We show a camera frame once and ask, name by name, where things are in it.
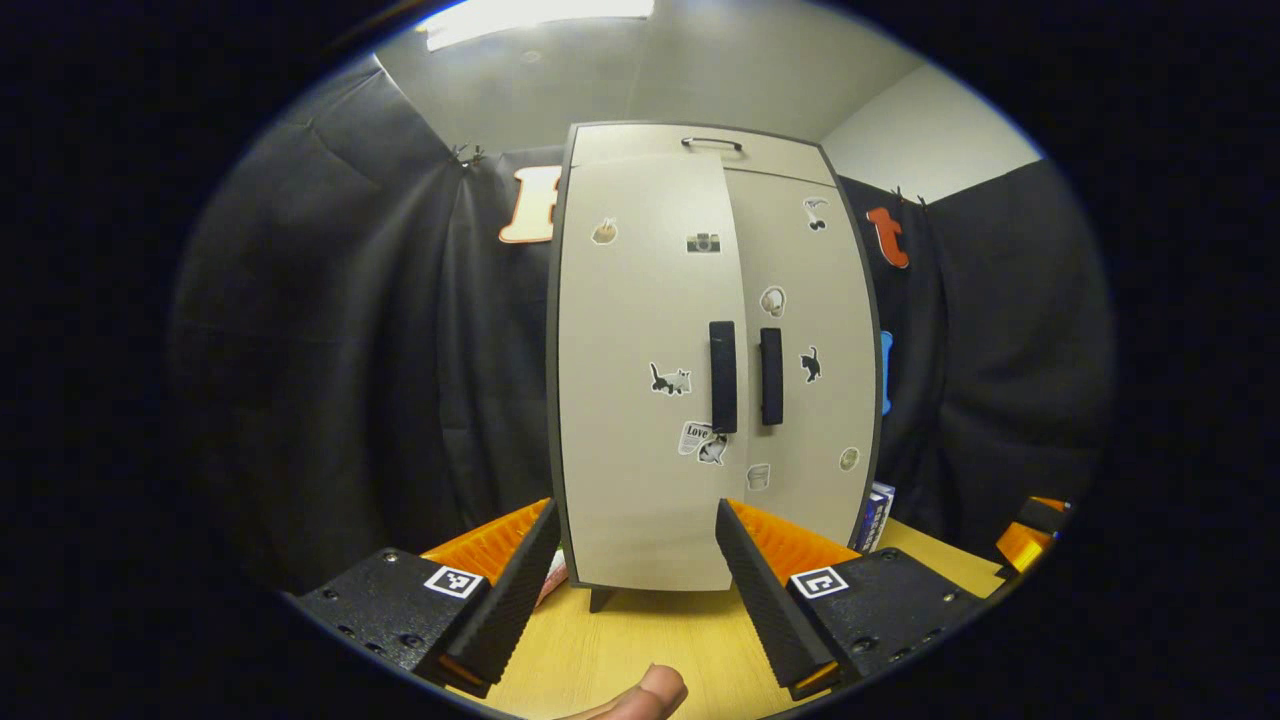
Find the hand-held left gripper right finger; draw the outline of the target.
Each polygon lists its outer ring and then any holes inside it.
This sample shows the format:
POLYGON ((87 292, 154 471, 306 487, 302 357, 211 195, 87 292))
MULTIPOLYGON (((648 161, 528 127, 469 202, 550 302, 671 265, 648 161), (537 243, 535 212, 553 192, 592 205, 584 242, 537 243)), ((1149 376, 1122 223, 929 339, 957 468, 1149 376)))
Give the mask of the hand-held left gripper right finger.
POLYGON ((716 542, 778 685, 795 701, 905 664, 986 601, 899 548, 859 553, 722 498, 716 542))

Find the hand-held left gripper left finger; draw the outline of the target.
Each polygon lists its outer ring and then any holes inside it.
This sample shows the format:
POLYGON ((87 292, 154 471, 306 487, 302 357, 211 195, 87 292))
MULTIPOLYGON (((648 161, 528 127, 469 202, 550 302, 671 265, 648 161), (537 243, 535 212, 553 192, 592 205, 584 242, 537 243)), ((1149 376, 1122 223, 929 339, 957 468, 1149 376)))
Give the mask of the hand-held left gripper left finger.
POLYGON ((503 678, 561 543, 541 498, 422 553, 376 550, 289 597, 375 660, 480 700, 503 678))

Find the white cabinet door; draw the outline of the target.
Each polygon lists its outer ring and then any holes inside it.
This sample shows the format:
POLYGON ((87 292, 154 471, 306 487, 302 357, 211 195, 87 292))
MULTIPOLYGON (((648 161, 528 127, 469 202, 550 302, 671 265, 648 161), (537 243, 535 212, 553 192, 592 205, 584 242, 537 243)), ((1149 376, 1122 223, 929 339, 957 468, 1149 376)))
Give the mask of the white cabinet door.
POLYGON ((881 423, 874 290, 844 192, 726 174, 745 299, 745 500, 851 544, 881 423))
POLYGON ((717 158, 570 170, 556 380, 579 582, 719 592, 721 500, 742 493, 742 277, 717 158))

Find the white grey shoe cabinet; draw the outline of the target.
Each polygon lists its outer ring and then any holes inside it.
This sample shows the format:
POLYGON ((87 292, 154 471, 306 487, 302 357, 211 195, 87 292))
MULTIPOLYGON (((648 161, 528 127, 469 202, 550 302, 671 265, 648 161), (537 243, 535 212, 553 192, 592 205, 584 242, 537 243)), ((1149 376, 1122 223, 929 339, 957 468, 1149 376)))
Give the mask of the white grey shoe cabinet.
MULTIPOLYGON (((847 202, 852 224, 858 229, 861 246, 867 258, 867 266, 870 274, 870 263, 867 249, 861 240, 861 231, 858 227, 855 213, 849 201, 849 195, 835 170, 833 164, 826 152, 817 145, 799 138, 790 138, 780 135, 755 132, 727 126, 690 126, 664 122, 602 122, 581 123, 572 126, 567 138, 562 172, 557 184, 557 200, 553 213, 552 259, 548 281, 548 318, 547 318, 547 401, 549 411, 549 437, 550 437, 550 468, 552 482, 556 492, 556 501, 559 505, 559 518, 562 525, 562 539, 564 542, 564 556, 570 570, 570 583, 576 588, 589 591, 589 609, 591 612, 602 611, 608 602, 621 592, 635 592, 635 589, 618 589, 611 587, 588 585, 577 579, 573 561, 573 548, 570 539, 570 528, 564 507, 566 493, 562 484, 561 466, 561 433, 559 433, 559 406, 556 380, 549 377, 549 370, 556 368, 556 322, 558 316, 558 275, 561 268, 561 237, 564 227, 564 205, 570 186, 570 170, 593 161, 613 161, 630 158, 641 158, 663 154, 703 155, 717 158, 724 170, 748 170, 782 176, 820 184, 838 187, 847 202)), ((881 418, 879 432, 876 442, 876 456, 873 473, 868 483, 868 492, 861 512, 870 492, 870 483, 876 474, 877 454, 881 442, 881 424, 887 409, 887 361, 884 357, 883 341, 881 334, 879 314, 876 301, 876 310, 879 325, 879 382, 881 382, 881 418)), ((745 368, 742 378, 745 382, 742 400, 748 396, 748 350, 742 351, 745 368)), ((745 503, 745 491, 748 479, 746 450, 742 436, 742 425, 746 423, 748 413, 744 409, 744 419, 733 433, 733 442, 744 451, 742 493, 739 497, 727 497, 745 503)), ((687 593, 669 591, 641 591, 660 593, 687 593)))

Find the green pink white packet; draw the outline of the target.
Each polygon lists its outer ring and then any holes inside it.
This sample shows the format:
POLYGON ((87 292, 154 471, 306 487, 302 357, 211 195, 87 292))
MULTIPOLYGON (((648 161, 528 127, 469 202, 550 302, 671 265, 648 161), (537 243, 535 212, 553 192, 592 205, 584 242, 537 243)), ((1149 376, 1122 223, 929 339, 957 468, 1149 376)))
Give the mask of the green pink white packet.
POLYGON ((554 589, 557 589, 561 584, 563 584, 568 578, 568 574, 570 570, 567 566, 564 551, 561 547, 558 547, 552 556, 550 565, 548 568, 545 579, 539 591, 535 606, 541 605, 554 589))

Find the dark blue book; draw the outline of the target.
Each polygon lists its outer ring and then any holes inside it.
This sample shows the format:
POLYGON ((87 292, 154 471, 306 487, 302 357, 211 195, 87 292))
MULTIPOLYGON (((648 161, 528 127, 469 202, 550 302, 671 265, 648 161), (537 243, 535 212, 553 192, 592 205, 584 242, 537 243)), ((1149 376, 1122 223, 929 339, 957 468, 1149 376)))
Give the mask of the dark blue book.
POLYGON ((868 495, 861 529, 854 546, 859 553, 869 553, 874 551, 876 537, 878 533, 877 528, 884 514, 886 503, 887 498, 879 491, 873 489, 868 495))

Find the black backdrop cloth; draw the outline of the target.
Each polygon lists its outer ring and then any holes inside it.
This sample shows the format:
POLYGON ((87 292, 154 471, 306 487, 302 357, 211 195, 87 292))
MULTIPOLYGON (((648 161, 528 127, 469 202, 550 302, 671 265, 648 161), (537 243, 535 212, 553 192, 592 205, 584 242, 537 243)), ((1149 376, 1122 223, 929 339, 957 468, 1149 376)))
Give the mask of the black backdrop cloth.
MULTIPOLYGON (((193 480, 264 583, 302 594, 556 501, 567 138, 465 165, 370 55, 221 182, 177 283, 172 377, 193 480)), ((1084 495, 1106 442, 1117 348, 1091 224, 1046 160, 931 205, 838 177, 887 361, 870 492, 993 556, 1027 498, 1084 495)))

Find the ceiling light panel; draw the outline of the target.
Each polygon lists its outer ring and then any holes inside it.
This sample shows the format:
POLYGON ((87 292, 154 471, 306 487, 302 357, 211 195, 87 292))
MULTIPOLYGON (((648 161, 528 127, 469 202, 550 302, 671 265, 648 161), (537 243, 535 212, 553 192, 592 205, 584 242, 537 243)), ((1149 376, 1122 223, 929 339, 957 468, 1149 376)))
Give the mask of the ceiling light panel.
POLYGON ((430 53, 511 29, 562 20, 646 19, 655 0, 461 0, 420 20, 430 53))

